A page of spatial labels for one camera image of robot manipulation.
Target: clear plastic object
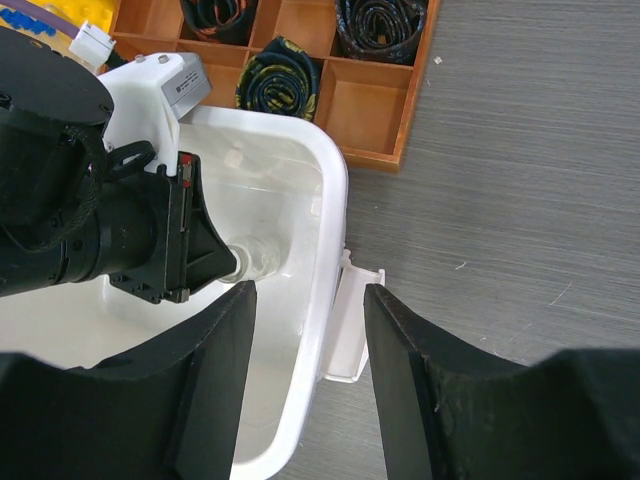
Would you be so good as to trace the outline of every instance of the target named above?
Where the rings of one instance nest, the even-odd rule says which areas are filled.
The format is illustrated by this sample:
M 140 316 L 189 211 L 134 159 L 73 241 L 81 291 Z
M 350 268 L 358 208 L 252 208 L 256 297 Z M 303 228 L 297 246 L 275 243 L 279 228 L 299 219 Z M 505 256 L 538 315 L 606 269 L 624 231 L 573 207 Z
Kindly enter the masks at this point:
M 236 257 L 236 271 L 222 279 L 224 283 L 258 281 L 273 275 L 282 263 L 280 242 L 274 237 L 241 235 L 227 241 L 227 246 Z

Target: rolled tie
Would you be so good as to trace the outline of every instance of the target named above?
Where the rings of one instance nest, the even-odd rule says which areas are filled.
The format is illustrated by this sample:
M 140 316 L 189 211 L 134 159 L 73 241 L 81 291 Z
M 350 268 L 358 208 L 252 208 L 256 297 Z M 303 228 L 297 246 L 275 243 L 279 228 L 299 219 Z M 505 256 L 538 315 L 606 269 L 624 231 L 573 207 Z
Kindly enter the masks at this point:
M 185 22 L 200 40 L 231 45 L 249 43 L 258 0 L 180 0 L 180 2 Z
M 346 55 L 413 64 L 427 21 L 426 0 L 335 0 L 338 37 Z
M 236 108 L 311 121 L 318 98 L 318 70 L 295 43 L 277 37 L 245 66 Z

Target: white plastic bin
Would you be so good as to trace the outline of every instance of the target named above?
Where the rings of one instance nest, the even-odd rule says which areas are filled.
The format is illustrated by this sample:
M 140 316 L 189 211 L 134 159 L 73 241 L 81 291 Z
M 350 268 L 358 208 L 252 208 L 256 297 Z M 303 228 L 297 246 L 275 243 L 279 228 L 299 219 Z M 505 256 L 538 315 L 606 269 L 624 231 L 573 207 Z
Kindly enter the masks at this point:
M 196 108 L 181 123 L 180 149 L 202 158 L 205 200 L 221 237 L 276 237 L 283 246 L 278 272 L 257 283 L 232 470 L 233 479 L 266 479 L 293 455 L 319 378 L 357 380 L 368 358 L 362 291 L 383 274 L 342 259 L 347 170 L 319 128 L 210 107 Z M 332 315 L 341 260 L 356 286 L 341 287 Z M 186 304 L 155 306 L 105 280 L 2 299 L 0 349 L 90 367 L 189 318 L 229 288 L 214 282 Z

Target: wooden organizer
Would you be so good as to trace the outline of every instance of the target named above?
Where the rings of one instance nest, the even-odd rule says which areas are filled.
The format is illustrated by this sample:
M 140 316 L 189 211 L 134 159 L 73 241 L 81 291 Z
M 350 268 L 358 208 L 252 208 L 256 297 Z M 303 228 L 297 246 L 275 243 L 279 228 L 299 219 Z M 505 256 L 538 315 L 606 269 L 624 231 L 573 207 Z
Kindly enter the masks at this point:
M 428 62 L 440 0 L 429 0 L 427 25 L 413 66 L 345 58 L 334 0 L 260 0 L 247 46 L 202 42 L 184 23 L 179 0 L 120 0 L 111 27 L 118 52 L 194 52 L 213 91 L 205 105 L 233 108 L 243 66 L 277 35 L 292 40 L 321 70 L 314 123 L 338 144 L 347 163 L 400 171 Z

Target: rolled necktie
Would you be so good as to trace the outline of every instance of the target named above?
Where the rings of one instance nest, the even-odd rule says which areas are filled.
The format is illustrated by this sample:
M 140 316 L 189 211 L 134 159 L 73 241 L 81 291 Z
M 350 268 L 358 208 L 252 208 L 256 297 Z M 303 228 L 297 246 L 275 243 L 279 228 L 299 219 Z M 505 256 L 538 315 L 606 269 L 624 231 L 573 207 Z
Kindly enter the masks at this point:
M 426 0 L 335 0 L 346 55 L 412 64 L 427 22 Z
M 277 37 L 245 66 L 236 108 L 311 121 L 316 113 L 318 70 L 295 43 Z
M 185 22 L 200 40 L 231 45 L 249 43 L 258 0 L 180 0 L 180 2 Z

